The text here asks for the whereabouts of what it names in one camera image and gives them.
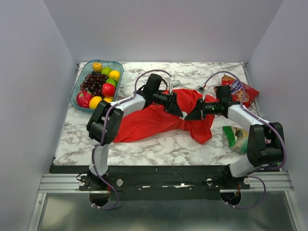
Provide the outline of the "white round brooch badge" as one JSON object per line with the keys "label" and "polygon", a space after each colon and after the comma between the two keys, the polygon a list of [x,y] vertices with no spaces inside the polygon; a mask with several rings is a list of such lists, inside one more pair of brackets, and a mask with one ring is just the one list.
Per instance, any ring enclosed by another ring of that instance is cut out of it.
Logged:
{"label": "white round brooch badge", "polygon": [[187,113],[186,112],[182,112],[182,117],[181,117],[181,119],[185,119],[185,117],[187,116]]}

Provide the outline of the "red t-shirt garment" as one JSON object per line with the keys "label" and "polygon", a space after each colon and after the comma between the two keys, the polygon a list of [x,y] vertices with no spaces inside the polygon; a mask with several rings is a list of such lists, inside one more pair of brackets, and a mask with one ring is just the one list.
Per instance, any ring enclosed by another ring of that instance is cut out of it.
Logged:
{"label": "red t-shirt garment", "polygon": [[140,141],[158,133],[179,129],[189,132],[190,137],[197,143],[204,144],[212,138],[213,122],[212,115],[207,115],[203,120],[183,120],[165,112],[161,105],[150,105],[122,119],[114,142]]}

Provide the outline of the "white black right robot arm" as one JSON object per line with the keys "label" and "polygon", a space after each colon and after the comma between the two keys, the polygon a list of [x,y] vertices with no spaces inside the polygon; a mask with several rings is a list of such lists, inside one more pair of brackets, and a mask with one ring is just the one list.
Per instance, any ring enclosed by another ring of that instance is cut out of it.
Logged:
{"label": "white black right robot arm", "polygon": [[239,183],[239,178],[284,160],[283,128],[280,123],[270,123],[250,112],[239,101],[234,101],[229,85],[215,87],[216,102],[197,100],[195,108],[185,120],[202,120],[207,115],[223,115],[248,132],[246,155],[226,167],[228,173],[221,177],[222,185],[228,189]]}

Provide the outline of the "red cookie snack bag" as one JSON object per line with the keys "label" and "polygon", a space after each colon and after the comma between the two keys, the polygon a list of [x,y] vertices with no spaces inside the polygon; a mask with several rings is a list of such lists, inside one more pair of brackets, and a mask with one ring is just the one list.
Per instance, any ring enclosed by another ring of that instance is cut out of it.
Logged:
{"label": "red cookie snack bag", "polygon": [[243,88],[237,79],[230,77],[226,74],[222,77],[221,84],[230,86],[231,96],[234,101],[240,102],[243,96],[245,96],[243,105],[246,108],[249,108],[254,99],[259,95],[259,91],[257,91],[256,89],[250,87],[245,83],[243,83]]}

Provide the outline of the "green chips snack bag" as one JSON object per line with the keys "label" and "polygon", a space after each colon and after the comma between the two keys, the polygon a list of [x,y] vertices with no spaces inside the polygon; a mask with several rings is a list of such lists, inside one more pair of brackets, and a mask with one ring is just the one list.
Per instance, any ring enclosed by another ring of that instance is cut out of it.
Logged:
{"label": "green chips snack bag", "polygon": [[248,132],[242,128],[233,126],[223,126],[229,147],[238,153],[246,153],[248,145]]}

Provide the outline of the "yellow lemon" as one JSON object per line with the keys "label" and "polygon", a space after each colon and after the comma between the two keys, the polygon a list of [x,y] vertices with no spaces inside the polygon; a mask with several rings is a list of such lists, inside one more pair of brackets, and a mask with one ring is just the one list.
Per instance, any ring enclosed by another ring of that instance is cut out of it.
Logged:
{"label": "yellow lemon", "polygon": [[113,97],[104,97],[103,100],[110,103],[113,101]]}

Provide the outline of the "green apple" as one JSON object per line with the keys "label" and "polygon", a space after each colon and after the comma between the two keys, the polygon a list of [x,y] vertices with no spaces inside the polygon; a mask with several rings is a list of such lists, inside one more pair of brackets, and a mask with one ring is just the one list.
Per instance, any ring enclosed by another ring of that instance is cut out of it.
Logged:
{"label": "green apple", "polygon": [[117,87],[117,82],[112,78],[107,79],[106,83],[112,84],[115,88]]}

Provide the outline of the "red apple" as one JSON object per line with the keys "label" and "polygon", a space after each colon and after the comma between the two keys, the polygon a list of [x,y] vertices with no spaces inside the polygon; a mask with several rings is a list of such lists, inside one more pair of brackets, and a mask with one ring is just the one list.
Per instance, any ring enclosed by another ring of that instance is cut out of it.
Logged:
{"label": "red apple", "polygon": [[105,97],[113,97],[115,94],[115,86],[111,83],[104,83],[102,85],[102,95]]}

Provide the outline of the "yellow orange fruit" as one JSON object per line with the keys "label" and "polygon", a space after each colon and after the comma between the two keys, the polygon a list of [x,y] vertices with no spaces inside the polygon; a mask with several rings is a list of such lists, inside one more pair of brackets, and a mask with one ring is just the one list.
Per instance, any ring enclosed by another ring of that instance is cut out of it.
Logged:
{"label": "yellow orange fruit", "polygon": [[115,80],[116,82],[119,81],[121,77],[121,73],[117,70],[113,70],[109,73],[109,78]]}

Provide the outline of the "green lime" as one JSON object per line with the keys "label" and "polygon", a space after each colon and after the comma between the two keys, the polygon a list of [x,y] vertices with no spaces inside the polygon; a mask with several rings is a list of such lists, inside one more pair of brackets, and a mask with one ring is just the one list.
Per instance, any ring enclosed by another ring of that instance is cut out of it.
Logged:
{"label": "green lime", "polygon": [[106,75],[106,76],[109,76],[110,72],[112,71],[112,69],[110,67],[104,67],[102,70],[101,70],[101,74],[102,75]]}

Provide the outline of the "clear teal fruit tray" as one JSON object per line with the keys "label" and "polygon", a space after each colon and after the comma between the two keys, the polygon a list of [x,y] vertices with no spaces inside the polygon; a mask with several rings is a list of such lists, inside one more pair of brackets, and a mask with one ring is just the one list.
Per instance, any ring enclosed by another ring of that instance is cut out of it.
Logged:
{"label": "clear teal fruit tray", "polygon": [[124,74],[124,67],[121,63],[116,61],[104,61],[104,60],[92,60],[87,62],[83,67],[79,67],[80,75],[77,77],[75,86],[73,88],[70,103],[71,105],[82,112],[92,113],[94,110],[81,106],[77,102],[77,96],[82,91],[89,91],[93,96],[101,96],[102,95],[102,88],[103,84],[109,78],[109,75],[101,72],[95,72],[93,69],[94,63],[100,63],[102,68],[110,68],[111,71],[118,71],[119,72],[119,79],[115,80],[115,93],[113,95],[113,101],[117,97],[121,86],[122,76]]}

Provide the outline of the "dark purple grape bunch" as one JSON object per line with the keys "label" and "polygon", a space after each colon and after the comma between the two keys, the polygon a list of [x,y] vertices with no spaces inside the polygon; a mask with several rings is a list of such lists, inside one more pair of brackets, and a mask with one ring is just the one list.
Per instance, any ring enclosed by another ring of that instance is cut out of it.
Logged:
{"label": "dark purple grape bunch", "polygon": [[80,85],[80,90],[89,90],[94,96],[102,96],[102,85],[108,77],[100,72],[90,72]]}

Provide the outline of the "orange tangerine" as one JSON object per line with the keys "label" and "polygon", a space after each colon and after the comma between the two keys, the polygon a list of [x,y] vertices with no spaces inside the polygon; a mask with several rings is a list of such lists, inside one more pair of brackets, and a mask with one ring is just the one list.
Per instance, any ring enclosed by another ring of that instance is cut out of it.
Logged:
{"label": "orange tangerine", "polygon": [[103,65],[100,62],[94,62],[92,64],[92,69],[94,72],[101,72],[103,69]]}

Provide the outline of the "red dragon fruit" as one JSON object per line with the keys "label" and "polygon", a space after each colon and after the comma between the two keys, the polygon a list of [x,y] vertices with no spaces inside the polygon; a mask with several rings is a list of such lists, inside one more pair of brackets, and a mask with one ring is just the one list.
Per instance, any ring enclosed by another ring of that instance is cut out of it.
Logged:
{"label": "red dragon fruit", "polygon": [[80,107],[89,108],[89,104],[92,98],[93,94],[89,90],[83,90],[77,94],[76,102]]}

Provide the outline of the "aluminium rail frame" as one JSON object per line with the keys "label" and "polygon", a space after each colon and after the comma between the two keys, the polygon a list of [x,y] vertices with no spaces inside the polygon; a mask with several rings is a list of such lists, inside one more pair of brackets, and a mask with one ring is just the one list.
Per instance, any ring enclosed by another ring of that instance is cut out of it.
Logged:
{"label": "aluminium rail frame", "polygon": [[[257,172],[249,176],[248,180],[244,182],[249,183],[250,188],[242,189],[241,192],[261,192],[263,191],[263,183],[266,185],[267,193],[284,192],[295,229],[297,231],[303,231],[305,229],[305,225],[302,223],[299,215],[296,214],[297,205],[293,193],[294,186],[288,172]],[[39,183],[35,207],[28,229],[30,231],[38,230],[47,194],[82,193],[79,185],[76,174],[43,174]]]}

